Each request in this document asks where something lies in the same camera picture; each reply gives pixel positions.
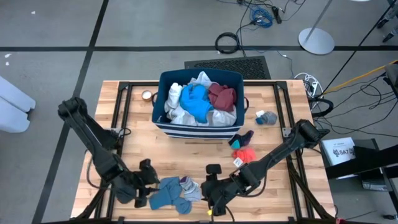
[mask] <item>wooden table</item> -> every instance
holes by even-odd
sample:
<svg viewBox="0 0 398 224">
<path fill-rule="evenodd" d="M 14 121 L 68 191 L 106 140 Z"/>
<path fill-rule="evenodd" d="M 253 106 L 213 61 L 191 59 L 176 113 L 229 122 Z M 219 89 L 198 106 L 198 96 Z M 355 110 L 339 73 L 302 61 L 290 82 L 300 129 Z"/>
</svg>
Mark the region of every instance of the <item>wooden table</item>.
<svg viewBox="0 0 398 224">
<path fill-rule="evenodd" d="M 299 119 L 312 121 L 302 81 L 287 80 L 286 82 L 295 121 Z M 101 89 L 95 120 L 104 128 L 111 126 L 118 84 L 118 81 L 104 81 Z M 155 93 L 157 87 L 135 86 L 132 89 L 127 121 L 127 128 L 131 129 L 132 134 L 126 136 L 124 140 L 122 155 L 123 161 L 130 170 L 138 170 L 139 161 L 150 158 L 160 179 L 188 175 L 200 184 L 205 180 L 205 166 L 207 164 L 221 164 L 223 174 L 219 178 L 227 177 L 230 172 L 236 169 L 231 157 L 232 149 L 227 141 L 167 137 L 151 122 L 152 104 L 141 100 L 141 93 L 144 90 Z M 248 130 L 254 131 L 250 146 L 255 150 L 257 158 L 261 158 L 282 142 L 279 122 L 274 126 L 259 126 L 254 121 L 256 111 L 266 110 L 277 113 L 274 92 L 270 86 L 245 86 L 244 95 L 249 99 L 250 107 L 246 112 L 245 124 L 239 130 L 239 134 Z M 280 97 L 284 117 L 288 124 L 282 91 L 280 91 Z M 122 98 L 118 126 L 121 123 L 125 99 L 126 91 Z M 72 217 L 83 211 L 97 191 L 90 187 L 86 181 L 86 167 L 90 156 L 89 153 L 85 156 Z M 310 190 L 324 208 L 331 215 L 334 215 L 333 199 L 321 155 L 312 150 L 304 150 L 303 161 Z M 91 168 L 90 175 L 91 181 L 98 185 L 100 178 L 94 167 Z M 299 187 L 298 194 L 303 216 L 307 217 L 303 194 Z M 108 195 L 105 195 L 102 216 L 105 216 L 106 213 L 107 199 Z M 294 217 L 295 212 L 286 161 L 281 161 L 268 171 L 266 190 L 262 195 L 255 198 L 235 197 L 230 201 L 228 207 L 232 210 L 236 221 L 286 221 L 287 217 Z M 117 220 L 119 216 L 126 217 L 126 220 L 144 221 L 210 220 L 206 213 L 207 210 L 208 207 L 204 201 L 194 202 L 190 214 L 179 215 L 172 206 L 152 211 L 149 205 L 144 208 L 134 208 L 134 202 L 121 204 L 115 200 L 113 220 Z M 215 220 L 230 221 L 231 217 L 227 214 L 222 217 L 215 217 Z"/>
</svg>

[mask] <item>red cloth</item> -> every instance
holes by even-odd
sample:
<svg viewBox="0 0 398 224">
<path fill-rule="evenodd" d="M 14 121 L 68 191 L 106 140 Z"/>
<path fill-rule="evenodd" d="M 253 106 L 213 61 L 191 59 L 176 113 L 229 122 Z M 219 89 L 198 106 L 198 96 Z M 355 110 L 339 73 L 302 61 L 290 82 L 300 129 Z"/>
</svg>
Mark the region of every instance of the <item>red cloth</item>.
<svg viewBox="0 0 398 224">
<path fill-rule="evenodd" d="M 247 163 L 256 160 L 256 155 L 254 153 L 254 150 L 250 147 L 245 147 L 244 149 L 235 150 L 232 153 L 232 157 L 234 157 L 234 159 L 239 157 L 243 162 Z"/>
<path fill-rule="evenodd" d="M 233 88 L 213 83 L 208 91 L 210 103 L 214 108 L 227 112 L 232 112 L 234 110 L 233 105 L 236 101 L 236 92 Z"/>
</svg>

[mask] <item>light blue cloth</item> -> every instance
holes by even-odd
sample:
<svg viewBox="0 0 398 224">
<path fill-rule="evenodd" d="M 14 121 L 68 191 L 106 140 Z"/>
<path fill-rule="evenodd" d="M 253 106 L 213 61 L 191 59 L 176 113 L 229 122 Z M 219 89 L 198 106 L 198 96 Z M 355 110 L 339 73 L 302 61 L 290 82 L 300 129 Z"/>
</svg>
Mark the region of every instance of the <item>light blue cloth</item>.
<svg viewBox="0 0 398 224">
<path fill-rule="evenodd" d="M 207 123 L 207 112 L 213 110 L 203 85 L 189 84 L 181 91 L 180 105 L 188 111 L 199 123 Z"/>
<path fill-rule="evenodd" d="M 175 205 L 180 214 L 191 212 L 192 203 L 180 197 L 182 187 L 179 177 L 167 177 L 160 181 L 159 191 L 149 198 L 150 209 L 157 210 L 165 205 Z"/>
</svg>

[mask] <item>concrete floor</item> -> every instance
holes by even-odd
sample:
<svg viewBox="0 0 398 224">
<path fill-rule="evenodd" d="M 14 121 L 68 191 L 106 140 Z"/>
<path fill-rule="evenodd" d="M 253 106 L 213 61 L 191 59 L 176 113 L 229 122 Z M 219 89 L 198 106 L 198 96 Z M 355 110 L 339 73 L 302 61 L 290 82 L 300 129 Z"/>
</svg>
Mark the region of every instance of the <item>concrete floor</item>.
<svg viewBox="0 0 398 224">
<path fill-rule="evenodd" d="M 281 0 L 273 2 L 280 7 L 286 3 Z M 37 101 L 37 107 L 31 114 L 31 125 L 26 132 L 0 133 L 0 223 L 32 221 L 63 125 L 57 116 L 57 106 L 72 96 L 86 54 L 85 51 L 54 50 L 8 52 L 2 47 L 87 47 L 102 3 L 101 0 L 0 0 L 0 75 Z M 326 0 L 307 0 L 290 21 L 274 24 L 270 29 L 244 30 L 244 43 L 299 46 L 299 32 L 314 23 L 325 4 Z M 382 0 L 361 3 L 335 0 L 319 28 L 328 31 L 337 46 L 357 46 L 387 7 L 387 1 Z M 290 3 L 286 16 L 289 17 L 297 8 L 297 5 Z M 113 0 L 108 4 L 96 46 L 212 46 L 220 33 L 235 32 L 244 10 L 237 4 L 216 0 Z M 396 24 L 398 21 L 395 18 L 382 29 L 375 29 L 363 45 L 398 45 L 398 37 L 386 44 L 381 43 L 383 35 Z M 233 42 L 224 40 L 223 44 Z M 9 58 L 3 57 L 8 53 L 12 54 Z M 295 74 L 312 74 L 326 87 L 353 52 L 342 50 L 316 56 L 298 49 L 281 53 L 293 60 Z M 289 61 L 275 49 L 264 54 L 250 51 L 250 55 L 265 55 L 272 78 L 291 77 Z M 397 55 L 396 51 L 359 51 L 332 86 L 396 60 Z M 94 115 L 103 80 L 155 80 L 163 71 L 183 68 L 186 60 L 228 57 L 242 55 L 240 52 L 220 55 L 215 50 L 94 51 L 80 96 L 87 102 L 90 114 Z M 391 91 L 382 80 L 375 86 L 382 93 Z M 357 89 L 358 86 L 331 93 L 326 98 L 337 104 Z M 376 97 L 369 98 L 358 93 L 331 115 L 376 100 Z M 372 111 L 361 108 L 330 121 L 335 125 L 360 127 L 384 117 L 394 103 L 386 103 Z M 396 133 L 396 116 L 395 110 L 383 122 L 365 131 Z M 397 142 L 394 138 L 364 133 L 339 135 L 331 132 L 326 138 L 345 136 L 355 139 L 376 138 L 380 148 Z M 43 222 L 67 220 L 70 217 L 84 150 L 83 144 L 71 131 Z M 387 193 L 363 190 L 356 179 L 331 180 L 330 186 L 339 216 L 348 218 L 376 210 L 354 221 L 395 223 L 380 218 L 382 214 L 394 213 Z"/>
</svg>

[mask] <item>laundry basket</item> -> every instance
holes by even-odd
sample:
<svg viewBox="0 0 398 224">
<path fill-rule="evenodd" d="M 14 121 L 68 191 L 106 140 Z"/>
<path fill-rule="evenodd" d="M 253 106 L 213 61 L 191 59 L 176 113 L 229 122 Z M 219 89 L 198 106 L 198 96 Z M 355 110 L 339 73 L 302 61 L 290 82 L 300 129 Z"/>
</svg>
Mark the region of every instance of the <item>laundry basket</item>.
<svg viewBox="0 0 398 224">
<path fill-rule="evenodd" d="M 234 125 L 227 127 L 203 127 L 188 126 L 182 124 L 171 124 L 166 117 L 164 104 L 167 101 L 170 87 L 173 83 L 186 85 L 191 78 L 197 78 L 200 72 L 205 72 L 211 81 L 220 85 L 227 85 L 236 91 L 236 121 Z M 160 76 L 159 89 L 155 97 L 152 98 L 154 110 L 152 113 L 152 122 L 165 134 L 174 138 L 192 138 L 192 139 L 230 139 L 244 124 L 244 114 L 249 107 L 249 101 L 244 97 L 243 78 L 236 72 L 210 69 L 210 68 L 193 68 L 164 72 Z"/>
</svg>

